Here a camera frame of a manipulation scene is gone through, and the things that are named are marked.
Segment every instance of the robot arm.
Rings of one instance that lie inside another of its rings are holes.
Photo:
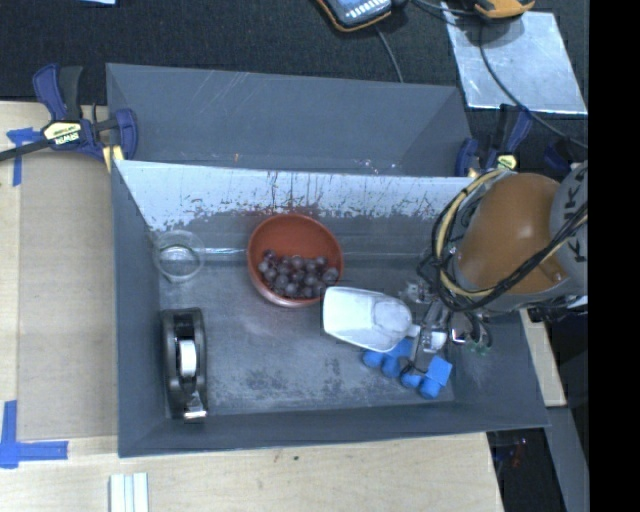
[[[562,183],[481,175],[440,215],[418,273],[452,311],[483,316],[586,296],[587,170],[575,165]]]

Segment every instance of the wooden table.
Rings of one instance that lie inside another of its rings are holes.
[[[0,102],[0,150],[11,147],[8,129],[47,121],[39,104]],[[12,170],[12,161],[0,164],[0,401],[28,385],[18,382],[21,187]],[[545,403],[565,405],[544,326],[524,320]],[[71,439],[68,456],[0,469],[0,511],[106,511],[110,475],[139,472],[152,511],[504,510],[483,433],[134,459],[118,458],[115,436],[96,436]]]

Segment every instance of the blue tape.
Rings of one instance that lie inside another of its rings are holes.
[[[42,139],[40,132],[33,128],[9,130],[7,132],[7,137],[9,137],[9,140],[13,142],[16,147],[29,142],[37,142]],[[22,157],[18,155],[13,161],[13,186],[17,187],[20,183],[22,183]]]
[[[548,144],[544,149],[544,163],[554,171],[560,171],[564,174],[571,172],[571,164],[560,155],[554,144]]]
[[[498,150],[495,148],[491,148],[487,152],[487,160],[482,165],[481,174],[486,174],[487,172],[489,172],[490,169],[493,169],[493,166],[495,165],[497,159],[498,159]]]
[[[531,112],[527,109],[520,109],[516,118],[516,123],[511,129],[511,134],[507,140],[505,152],[513,153],[516,148],[522,143],[524,139],[529,135],[531,125],[533,124]]]
[[[16,469],[20,462],[30,460],[66,460],[69,441],[37,443],[16,441],[17,409],[16,400],[4,404],[0,437],[0,468]]]
[[[458,150],[456,163],[454,167],[454,175],[461,178],[467,176],[467,169],[475,165],[476,152],[478,151],[478,141],[467,137],[462,143],[462,147]]]

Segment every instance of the wire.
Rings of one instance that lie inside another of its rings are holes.
[[[382,44],[384,45],[385,50],[387,50],[387,53],[389,54],[391,63],[393,64],[393,67],[396,70],[396,75],[398,75],[398,81],[400,83],[404,83],[404,78],[402,77],[402,71],[400,71],[400,66],[398,66],[398,62],[396,61],[396,57],[393,54],[393,50],[391,50],[391,46],[389,46],[389,43],[387,42],[387,38],[384,37],[384,34],[378,28],[377,24],[375,24],[373,27],[376,29],[376,32],[378,33],[378,36],[380,36],[380,40],[382,41]]]
[[[493,302],[498,297],[506,293],[513,286],[522,281],[534,268],[540,265],[547,258],[551,257],[564,243],[566,243],[570,237],[572,237],[575,232],[587,221],[587,202],[585,202],[576,212],[575,214],[564,224],[564,226],[560,229],[560,231],[553,237],[551,242],[541,251],[538,251],[531,258],[526,260],[522,265],[520,265],[516,270],[514,270],[511,275],[507,278],[500,281],[496,284],[492,289],[490,289],[490,293],[485,295],[483,298],[477,301],[465,301],[464,303],[456,302],[455,294],[463,295],[468,298],[471,296],[471,293],[467,290],[463,290],[459,288],[455,283],[453,283],[453,277],[449,275],[445,270],[446,265],[442,265],[440,268],[441,278],[443,276],[447,277],[447,283],[445,286],[447,289],[442,286],[439,287],[439,295],[443,302],[450,307],[453,311],[471,311],[481,307],[486,306],[490,302]]]
[[[451,25],[452,27],[457,26],[453,21],[450,21],[447,18],[443,18],[442,16],[440,16],[439,14],[436,14],[432,10],[432,9],[437,9],[438,11],[442,11],[442,12],[450,12],[449,9],[440,7],[438,5],[435,5],[429,2],[425,2],[424,0],[412,0],[412,1],[416,5],[416,7],[421,9],[423,12],[426,12],[430,16],[433,16],[434,18],[438,18],[440,21],[443,21],[444,23],[446,23],[447,25]],[[459,13],[453,13],[453,14],[459,14],[461,16],[467,16],[467,15],[475,16],[474,13],[468,12],[468,11],[460,11]]]

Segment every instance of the roll of tape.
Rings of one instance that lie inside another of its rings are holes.
[[[185,379],[191,379],[196,375],[198,367],[198,353],[196,344],[192,340],[183,340],[179,342],[180,350],[180,376]]]

